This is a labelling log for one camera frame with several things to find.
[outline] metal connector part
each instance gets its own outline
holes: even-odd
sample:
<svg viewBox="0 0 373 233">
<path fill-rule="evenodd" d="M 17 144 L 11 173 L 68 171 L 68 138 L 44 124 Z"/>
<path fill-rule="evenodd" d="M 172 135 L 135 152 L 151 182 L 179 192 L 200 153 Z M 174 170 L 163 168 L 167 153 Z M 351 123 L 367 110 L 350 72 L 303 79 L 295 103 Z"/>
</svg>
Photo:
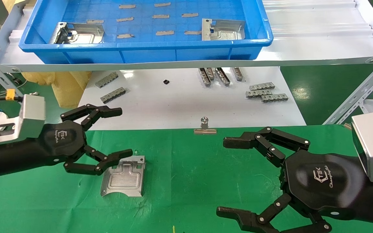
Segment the metal connector part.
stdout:
<svg viewBox="0 0 373 233">
<path fill-rule="evenodd" d="M 202 81 L 204 84 L 208 87 L 211 85 L 211 81 L 207 75 L 207 72 L 205 72 L 205 68 L 199 68 L 199 74 L 201 75 Z"/>
<path fill-rule="evenodd" d="M 216 134 L 215 128 L 208 128 L 208 118 L 201 118 L 201 128 L 194 129 L 194 134 Z"/>
<path fill-rule="evenodd" d="M 208 78 L 209 78 L 210 80 L 214 80 L 214 78 L 215 78 L 215 71 L 214 71 L 214 68 L 205 68 L 205 72 L 207 73 Z"/>
<path fill-rule="evenodd" d="M 271 91 L 269 91 L 269 90 L 247 91 L 247 92 L 245 92 L 245 96 L 249 99 L 261 97 L 262 95 L 268 95 L 268 94 L 273 94 L 273 93 L 271 93 Z"/>
<path fill-rule="evenodd" d="M 218 67 L 215 70 L 217 71 L 218 77 L 220 77 L 220 80 L 222 81 L 222 83 L 228 86 L 230 84 L 230 80 L 227 78 L 222 68 Z"/>
<path fill-rule="evenodd" d="M 117 97 L 125 93 L 126 93 L 126 90 L 123 87 L 120 87 L 119 89 L 114 90 L 111 93 L 101 97 L 100 100 L 105 104 L 105 103 L 112 101 L 113 99 L 116 99 Z"/>
<path fill-rule="evenodd" d="M 111 81 L 115 80 L 118 77 L 119 77 L 119 75 L 117 75 L 116 72 L 113 72 L 113 73 L 109 74 L 108 76 L 102 78 L 100 81 L 97 81 L 95 83 L 95 85 L 98 88 L 102 88 L 102 87 L 106 86 L 107 84 L 109 84 Z"/>
<path fill-rule="evenodd" d="M 255 84 L 250 86 L 250 90 L 255 91 L 255 90 L 265 90 L 265 89 L 274 89 L 276 86 L 272 83 L 261 83 L 261 84 Z"/>
<path fill-rule="evenodd" d="M 286 94 L 270 94 L 270 95 L 262 95 L 262 102 L 277 102 L 277 101 L 287 101 L 289 97 Z"/>
<path fill-rule="evenodd" d="M 234 75 L 235 75 L 235 78 L 237 79 L 237 81 L 242 81 L 243 73 L 241 73 L 240 68 L 234 67 L 234 68 L 232 68 L 232 70 L 234 71 Z"/>
</svg>

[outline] small metal piece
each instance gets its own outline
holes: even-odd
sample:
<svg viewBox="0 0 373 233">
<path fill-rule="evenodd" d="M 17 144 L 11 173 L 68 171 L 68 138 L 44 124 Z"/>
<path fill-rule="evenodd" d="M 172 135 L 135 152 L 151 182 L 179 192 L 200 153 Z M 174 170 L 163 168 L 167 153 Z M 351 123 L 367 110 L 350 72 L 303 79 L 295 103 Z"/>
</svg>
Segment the small metal piece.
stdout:
<svg viewBox="0 0 373 233">
<path fill-rule="evenodd" d="M 152 15 L 153 19 L 169 19 L 169 15 Z"/>
<path fill-rule="evenodd" d="M 216 134 L 217 130 L 215 128 L 208 128 L 208 118 L 201 118 L 201 128 L 194 129 L 194 134 Z"/>
<path fill-rule="evenodd" d="M 102 88 L 102 87 L 106 86 L 107 84 L 109 84 L 111 81 L 115 80 L 118 77 L 119 77 L 119 75 L 117 75 L 116 72 L 113 72 L 113 73 L 109 74 L 108 76 L 102 78 L 100 81 L 97 81 L 95 83 L 95 85 L 98 88 Z"/>
<path fill-rule="evenodd" d="M 161 7 L 161 6 L 170 6 L 171 3 L 155 3 L 155 7 Z"/>
<path fill-rule="evenodd" d="M 289 97 L 286 94 L 270 94 L 270 95 L 263 95 L 262 102 L 276 102 L 276 101 L 287 101 Z"/>
<path fill-rule="evenodd" d="M 272 83 L 261 83 L 261 84 L 255 84 L 250 86 L 250 90 L 265 90 L 265 89 L 274 89 L 276 86 Z"/>
<path fill-rule="evenodd" d="M 117 21 L 117 22 L 125 22 L 125 21 L 132 21 L 133 19 L 135 19 L 135 18 L 133 18 L 133 17 L 128 17 L 128 18 L 117 19 L 116 21 Z"/>
<path fill-rule="evenodd" d="M 204 68 L 199 68 L 199 74 L 201 75 L 202 81 L 204 84 L 208 87 L 211 85 L 210 78 L 207 75 L 207 72 L 205 72 Z"/>
<path fill-rule="evenodd" d="M 133 34 L 120 34 L 120 35 L 117 35 L 118 39 L 133 38 L 133 37 L 135 37 Z"/>
<path fill-rule="evenodd" d="M 142 196 L 145 165 L 145 156 L 120 159 L 116 168 L 110 167 L 105 171 L 100 195 L 120 192 L 127 196 Z"/>
<path fill-rule="evenodd" d="M 104 34 L 101 24 L 58 22 L 49 44 L 99 44 Z"/>
<path fill-rule="evenodd" d="M 198 13 L 188 13 L 188 14 L 182 14 L 183 18 L 190 18 L 190 17 L 197 17 Z"/>
<path fill-rule="evenodd" d="M 202 40 L 243 40 L 245 39 L 245 21 L 226 19 L 202 19 Z"/>
<path fill-rule="evenodd" d="M 214 80 L 214 78 L 215 78 L 215 71 L 214 71 L 214 68 L 205 68 L 205 72 L 207 73 L 208 78 L 209 78 L 210 80 Z"/>
<path fill-rule="evenodd" d="M 222 68 L 218 67 L 215 70 L 217 71 L 218 77 L 220 77 L 222 83 L 226 86 L 230 85 L 230 80 L 227 78 Z"/>
<path fill-rule="evenodd" d="M 258 91 L 246 91 L 245 96 L 247 98 L 257 98 L 261 97 L 262 95 L 268 95 L 268 94 L 273 94 L 269 90 L 258 90 Z"/>
<path fill-rule="evenodd" d="M 201 35 L 202 31 L 185 31 L 185 35 Z"/>
<path fill-rule="evenodd" d="M 121 96 L 125 93 L 126 93 L 126 90 L 123 87 L 120 87 L 119 89 L 114 90 L 111 93 L 101 97 L 100 100 L 105 104 L 105 103 L 110 102 L 113 99 L 116 99 L 117 97 L 119 97 L 119 96 Z"/>
<path fill-rule="evenodd" d="M 86 21 L 86 23 L 88 24 L 102 24 L 104 22 L 105 22 L 104 20 L 90 20 L 90 19 Z"/>
<path fill-rule="evenodd" d="M 173 30 L 170 31 L 157 31 L 156 35 L 157 36 L 166 36 L 166 35 L 173 35 L 175 32 Z"/>
<path fill-rule="evenodd" d="M 120 5 L 119 9 L 133 9 L 136 5 Z"/>
<path fill-rule="evenodd" d="M 237 79 L 237 81 L 242 81 L 243 73 L 241 73 L 240 68 L 239 67 L 234 67 L 234 68 L 232 68 L 232 70 L 234 71 L 234 75 L 235 75 L 235 78 Z"/>
</svg>

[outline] perforated metal bracket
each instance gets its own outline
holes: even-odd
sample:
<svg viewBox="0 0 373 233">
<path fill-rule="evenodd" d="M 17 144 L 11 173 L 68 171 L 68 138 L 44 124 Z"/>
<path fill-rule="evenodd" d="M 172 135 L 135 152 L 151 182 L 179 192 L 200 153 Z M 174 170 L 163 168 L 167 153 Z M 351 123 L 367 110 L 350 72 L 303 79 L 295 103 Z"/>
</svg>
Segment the perforated metal bracket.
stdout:
<svg viewBox="0 0 373 233">
<path fill-rule="evenodd" d="M 323 124 L 342 124 L 349 115 L 362 103 L 373 91 L 373 72 L 352 92 L 352 94 L 329 116 Z"/>
<path fill-rule="evenodd" d="M 100 195 L 121 192 L 127 196 L 142 196 L 145 156 L 120 159 L 119 165 L 110 167 L 103 175 Z"/>
</svg>

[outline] metal strip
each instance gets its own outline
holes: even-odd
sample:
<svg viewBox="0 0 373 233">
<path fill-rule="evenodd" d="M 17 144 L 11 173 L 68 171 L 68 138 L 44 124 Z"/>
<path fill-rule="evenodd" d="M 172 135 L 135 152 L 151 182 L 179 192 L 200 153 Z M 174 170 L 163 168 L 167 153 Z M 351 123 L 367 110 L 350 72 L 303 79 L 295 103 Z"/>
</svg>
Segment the metal strip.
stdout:
<svg viewBox="0 0 373 233">
<path fill-rule="evenodd" d="M 358 88 L 329 116 L 323 124 L 342 124 L 346 118 L 373 91 L 373 72 L 359 85 Z"/>
</svg>

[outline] metal clip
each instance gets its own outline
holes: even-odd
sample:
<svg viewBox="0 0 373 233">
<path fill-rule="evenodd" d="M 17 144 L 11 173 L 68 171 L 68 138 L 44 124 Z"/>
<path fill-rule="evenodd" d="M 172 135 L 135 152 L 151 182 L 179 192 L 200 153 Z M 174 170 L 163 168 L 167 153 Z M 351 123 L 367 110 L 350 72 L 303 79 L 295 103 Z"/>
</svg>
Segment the metal clip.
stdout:
<svg viewBox="0 0 373 233">
<path fill-rule="evenodd" d="M 208 128 L 208 118 L 201 118 L 201 128 L 194 129 L 194 134 L 216 134 L 215 128 Z"/>
</svg>

